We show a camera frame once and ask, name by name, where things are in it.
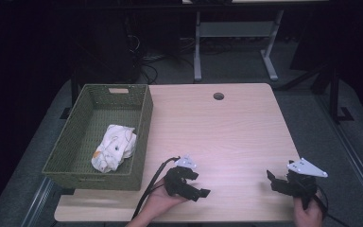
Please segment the green woven basket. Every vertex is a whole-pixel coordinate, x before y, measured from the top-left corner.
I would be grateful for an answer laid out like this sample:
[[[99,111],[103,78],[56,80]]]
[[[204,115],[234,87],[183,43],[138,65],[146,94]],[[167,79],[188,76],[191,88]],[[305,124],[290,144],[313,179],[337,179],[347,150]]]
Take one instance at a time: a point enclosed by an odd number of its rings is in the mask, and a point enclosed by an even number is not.
[[[141,188],[153,110],[145,84],[86,84],[80,91],[43,174],[64,188],[127,190]],[[136,134],[135,152],[115,171],[102,173],[91,159],[110,125]]]

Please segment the white cloth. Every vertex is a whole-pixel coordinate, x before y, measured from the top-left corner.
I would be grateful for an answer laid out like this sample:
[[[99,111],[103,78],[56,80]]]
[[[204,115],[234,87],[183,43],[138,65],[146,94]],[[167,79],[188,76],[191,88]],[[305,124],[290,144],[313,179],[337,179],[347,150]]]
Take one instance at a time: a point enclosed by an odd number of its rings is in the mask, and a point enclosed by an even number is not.
[[[116,171],[125,159],[129,159],[134,154],[136,140],[134,128],[109,125],[92,156],[93,168],[101,173]]]

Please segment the grey metal floor rail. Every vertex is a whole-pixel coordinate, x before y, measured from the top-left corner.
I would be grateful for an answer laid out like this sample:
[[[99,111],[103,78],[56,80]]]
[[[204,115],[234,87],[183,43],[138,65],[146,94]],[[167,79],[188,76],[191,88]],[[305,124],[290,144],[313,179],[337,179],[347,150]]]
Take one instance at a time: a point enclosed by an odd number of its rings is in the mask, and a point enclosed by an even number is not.
[[[338,120],[335,120],[330,114],[329,109],[327,106],[327,102],[324,100],[323,97],[316,96],[315,99],[319,104],[320,108],[322,109],[326,119],[328,120],[329,124],[331,125],[333,131],[337,135],[338,141],[343,146],[348,162],[350,163],[357,179],[360,181],[363,187],[363,162],[360,160],[353,144],[350,142],[347,134],[345,133],[344,129],[341,128],[341,124]]]
[[[39,187],[37,188],[32,198],[31,204],[26,211],[26,215],[23,218],[21,227],[36,226],[36,223],[42,213],[46,200],[49,197],[52,186],[53,182],[49,178],[43,177]]]

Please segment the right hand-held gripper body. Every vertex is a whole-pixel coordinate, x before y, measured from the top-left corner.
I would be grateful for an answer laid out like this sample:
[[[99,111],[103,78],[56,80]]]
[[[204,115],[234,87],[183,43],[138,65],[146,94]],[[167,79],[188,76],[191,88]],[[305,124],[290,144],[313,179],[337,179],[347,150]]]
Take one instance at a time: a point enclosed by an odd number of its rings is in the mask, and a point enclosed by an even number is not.
[[[304,158],[289,161],[286,168],[288,169],[287,181],[295,187],[293,196],[302,199],[302,208],[306,210],[317,192],[316,178],[327,178],[328,173]]]

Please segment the white-legged desk frame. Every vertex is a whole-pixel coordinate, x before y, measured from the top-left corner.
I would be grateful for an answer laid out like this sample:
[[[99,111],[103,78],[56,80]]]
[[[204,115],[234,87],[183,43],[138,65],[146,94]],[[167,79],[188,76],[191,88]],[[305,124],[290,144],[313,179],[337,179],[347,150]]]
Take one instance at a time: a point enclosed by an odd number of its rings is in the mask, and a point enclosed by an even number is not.
[[[284,15],[283,10],[276,13],[273,21],[259,22],[203,22],[200,12],[196,13],[195,51],[193,57],[194,81],[201,81],[200,40],[202,38],[268,38],[268,46],[260,51],[268,76],[272,81],[279,77],[270,58],[279,27]]]

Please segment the person's right hand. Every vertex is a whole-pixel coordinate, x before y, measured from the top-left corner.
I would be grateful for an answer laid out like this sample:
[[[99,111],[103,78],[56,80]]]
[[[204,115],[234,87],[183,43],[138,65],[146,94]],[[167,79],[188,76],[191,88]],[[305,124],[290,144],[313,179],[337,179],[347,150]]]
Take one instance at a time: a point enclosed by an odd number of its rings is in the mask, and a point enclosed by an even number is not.
[[[322,227],[323,213],[320,206],[311,200],[306,209],[300,198],[293,199],[293,220],[296,227]]]

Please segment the person's left hand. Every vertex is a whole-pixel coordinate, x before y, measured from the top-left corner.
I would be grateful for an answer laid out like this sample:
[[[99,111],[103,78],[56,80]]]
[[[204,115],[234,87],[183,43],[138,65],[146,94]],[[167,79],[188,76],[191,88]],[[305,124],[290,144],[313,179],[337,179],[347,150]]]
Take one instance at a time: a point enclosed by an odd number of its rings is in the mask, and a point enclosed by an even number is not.
[[[184,202],[186,202],[186,198],[184,197],[179,195],[169,196],[164,187],[164,179],[160,179],[154,184],[154,188],[148,195],[147,201],[140,214],[153,220],[165,214],[171,208]]]

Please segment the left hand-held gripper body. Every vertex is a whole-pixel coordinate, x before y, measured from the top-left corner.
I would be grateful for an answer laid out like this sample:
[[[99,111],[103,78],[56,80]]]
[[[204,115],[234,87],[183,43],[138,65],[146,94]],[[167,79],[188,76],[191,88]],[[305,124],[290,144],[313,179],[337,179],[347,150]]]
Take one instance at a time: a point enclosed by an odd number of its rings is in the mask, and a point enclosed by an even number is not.
[[[187,183],[185,178],[188,171],[193,171],[190,167],[179,166],[170,168],[164,176],[164,187],[169,196],[179,195],[184,197],[185,192],[194,186]]]

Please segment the black metal stand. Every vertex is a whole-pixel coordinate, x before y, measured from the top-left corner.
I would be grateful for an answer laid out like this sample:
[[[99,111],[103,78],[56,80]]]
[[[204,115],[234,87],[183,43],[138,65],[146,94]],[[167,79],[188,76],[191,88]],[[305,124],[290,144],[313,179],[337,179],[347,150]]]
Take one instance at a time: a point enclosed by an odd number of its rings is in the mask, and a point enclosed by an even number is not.
[[[332,120],[339,124],[341,121],[353,121],[354,118],[346,107],[338,106],[339,76],[337,69],[330,69],[329,114]]]

